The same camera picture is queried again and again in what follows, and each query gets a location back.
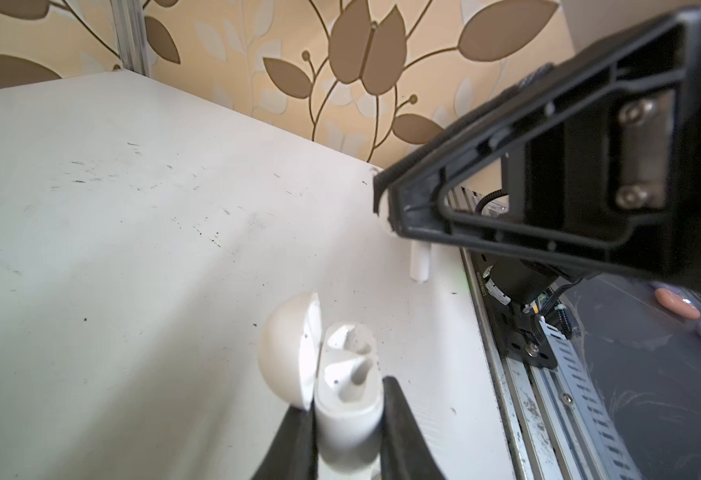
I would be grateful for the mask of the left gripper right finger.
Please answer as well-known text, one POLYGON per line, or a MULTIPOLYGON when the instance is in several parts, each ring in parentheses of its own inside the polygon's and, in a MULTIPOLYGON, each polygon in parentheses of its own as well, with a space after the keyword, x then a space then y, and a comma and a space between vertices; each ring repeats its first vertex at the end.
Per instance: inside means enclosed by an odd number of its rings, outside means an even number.
POLYGON ((381 478, 444 480, 400 383, 393 376, 387 376, 383 385, 381 478))

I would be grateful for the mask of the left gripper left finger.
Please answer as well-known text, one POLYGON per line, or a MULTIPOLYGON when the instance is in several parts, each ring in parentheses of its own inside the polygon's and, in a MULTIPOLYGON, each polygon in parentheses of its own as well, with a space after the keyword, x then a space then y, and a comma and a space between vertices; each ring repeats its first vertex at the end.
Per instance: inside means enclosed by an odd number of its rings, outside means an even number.
POLYGON ((315 480, 318 446, 314 411, 290 406, 252 480, 315 480))

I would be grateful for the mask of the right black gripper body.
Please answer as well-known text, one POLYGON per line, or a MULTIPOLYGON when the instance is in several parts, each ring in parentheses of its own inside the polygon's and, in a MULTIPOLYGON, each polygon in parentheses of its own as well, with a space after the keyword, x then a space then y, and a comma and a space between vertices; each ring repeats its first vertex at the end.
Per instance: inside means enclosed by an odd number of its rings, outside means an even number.
POLYGON ((701 292, 701 5, 605 37, 532 88, 502 162, 510 218, 562 262, 701 292))

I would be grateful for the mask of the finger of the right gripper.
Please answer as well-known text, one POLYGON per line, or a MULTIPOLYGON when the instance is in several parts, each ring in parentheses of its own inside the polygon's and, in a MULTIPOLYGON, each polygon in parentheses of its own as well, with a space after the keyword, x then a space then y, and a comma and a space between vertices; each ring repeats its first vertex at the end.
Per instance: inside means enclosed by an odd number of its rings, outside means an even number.
POLYGON ((687 22, 661 17, 546 65, 379 174, 396 235, 556 266, 676 276, 687 22))

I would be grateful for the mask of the white earbud charging case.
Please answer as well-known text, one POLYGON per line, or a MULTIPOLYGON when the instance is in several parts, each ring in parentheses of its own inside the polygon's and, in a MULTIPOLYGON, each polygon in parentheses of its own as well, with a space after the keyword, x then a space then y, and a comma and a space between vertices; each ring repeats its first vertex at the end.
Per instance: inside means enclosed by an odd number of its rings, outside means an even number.
POLYGON ((318 420, 318 454, 336 472, 371 466, 380 449, 384 385, 377 342, 360 323, 322 325, 320 299, 304 292, 278 306, 258 342, 268 388, 318 420))

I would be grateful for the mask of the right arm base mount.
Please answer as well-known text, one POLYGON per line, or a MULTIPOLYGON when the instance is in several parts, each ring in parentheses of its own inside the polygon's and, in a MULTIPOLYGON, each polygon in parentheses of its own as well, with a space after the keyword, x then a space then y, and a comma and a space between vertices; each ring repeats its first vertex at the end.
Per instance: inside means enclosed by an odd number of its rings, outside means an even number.
POLYGON ((557 369, 558 360, 543 326, 546 316, 537 300, 561 272, 539 262, 478 251, 471 253, 471 261, 500 356, 536 368, 557 369))

